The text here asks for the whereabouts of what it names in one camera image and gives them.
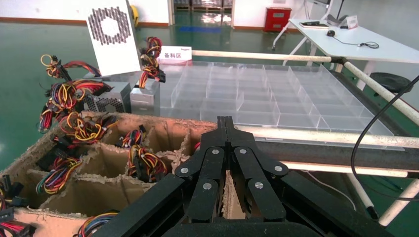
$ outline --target label sign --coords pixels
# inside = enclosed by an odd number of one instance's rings
[[[192,47],[183,46],[162,46],[162,52],[159,56],[160,60],[192,60]]]
[[[357,16],[348,16],[346,18],[346,23],[348,24],[348,29],[354,29],[358,27],[358,17]]]

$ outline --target power supply unit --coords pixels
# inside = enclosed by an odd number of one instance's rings
[[[136,115],[160,116],[160,83],[148,80],[145,88],[138,88],[138,83],[130,94],[131,112]]]
[[[128,82],[104,81],[112,87],[111,91],[99,96],[86,95],[83,99],[84,110],[95,112],[131,113]]]

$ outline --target green floor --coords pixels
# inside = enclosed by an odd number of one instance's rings
[[[192,46],[194,50],[217,50],[255,53],[288,54],[302,39],[300,34],[286,34],[276,44],[276,51],[271,46],[277,34],[259,31],[232,30],[229,27],[229,15],[223,16],[223,22],[217,21],[218,14],[188,12],[176,13],[175,26],[164,28],[142,28],[137,31],[138,38],[159,37],[164,45]],[[181,26],[221,27],[221,34],[182,32]],[[61,25],[30,25],[0,23],[0,168],[3,169],[34,144],[41,134],[37,131],[39,114],[46,100],[44,89],[49,88],[54,79],[45,73],[40,63],[43,54],[57,55],[63,62],[81,60],[97,66],[87,27]],[[306,54],[302,47],[297,54]],[[217,61],[235,63],[281,64],[269,60],[222,59],[194,57],[198,61]],[[289,62],[289,65],[304,65],[301,62]],[[70,75],[82,77],[84,70],[72,69]],[[392,112],[399,122],[413,135],[419,135],[416,125],[407,121],[397,111]],[[366,182],[388,192],[387,188],[377,184],[370,177]],[[395,179],[405,187],[409,181]],[[380,214],[389,207],[392,200],[368,192]],[[417,219],[419,205],[411,203],[388,228],[393,234],[419,236]]]

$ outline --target black stool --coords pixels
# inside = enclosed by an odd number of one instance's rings
[[[409,79],[390,73],[371,73],[370,77],[391,93],[400,93],[410,83]]]

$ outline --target mouse cable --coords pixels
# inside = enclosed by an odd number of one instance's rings
[[[417,81],[419,81],[419,76],[417,76],[413,81],[411,81],[400,93],[398,93],[396,96],[394,96],[394,98],[392,99],[392,100],[390,100],[375,116],[374,116],[374,118],[370,121],[370,123],[368,123],[368,125],[365,127],[365,129],[361,132],[361,135],[359,135],[359,138],[358,138],[358,140],[356,141],[356,143],[355,143],[355,146],[354,146],[354,148],[353,148],[353,150],[352,150],[352,155],[351,155],[351,169],[352,169],[352,173],[353,173],[353,175],[355,176],[355,178],[361,183],[361,184],[363,184],[365,187],[367,187],[367,188],[369,188],[370,190],[372,190],[372,191],[374,191],[375,193],[378,193],[378,194],[380,194],[380,195],[383,195],[383,196],[385,196],[385,197],[388,197],[388,198],[392,198],[392,199],[395,199],[395,200],[401,200],[401,201],[419,201],[419,199],[415,199],[415,198],[407,198],[407,197],[395,197],[395,196],[391,196],[391,195],[388,195],[388,194],[384,194],[384,193],[382,193],[382,192],[380,192],[380,191],[377,191],[377,190],[375,190],[375,189],[373,189],[372,187],[370,187],[370,186],[368,186],[368,185],[366,185],[365,183],[363,183],[360,179],[359,179],[359,177],[358,177],[358,174],[356,173],[356,171],[355,171],[355,155],[356,155],[356,152],[357,152],[357,150],[358,150],[358,147],[359,147],[359,144],[361,143],[361,141],[362,141],[362,138],[364,138],[364,136],[365,136],[365,134],[367,134],[367,132],[368,132],[368,130],[373,126],[373,124],[374,124],[374,122],[375,121],[377,121],[378,120],[378,118],[382,115],[382,114],[384,114],[384,112],[388,109],[388,108],[390,108],[390,106],[391,105],[393,105],[393,103],[396,101],[396,100],[398,100],[404,93],[406,93],[406,91],[409,91],[411,88],[412,88],[412,86],[417,82]]]
[[[378,43],[376,43],[376,42],[372,42],[372,41],[365,42],[365,43],[345,43],[345,42],[340,41],[338,38],[336,38],[336,37],[334,37],[334,36],[333,36],[333,38],[334,38],[335,40],[337,40],[337,41],[339,41],[339,42],[341,42],[341,43],[343,43],[343,44],[347,44],[347,45],[356,45],[356,46],[358,46],[358,47],[362,47],[362,46],[364,46],[364,45],[365,45],[365,46],[370,47],[370,48],[373,48],[373,49],[379,48],[379,44],[378,44]]]

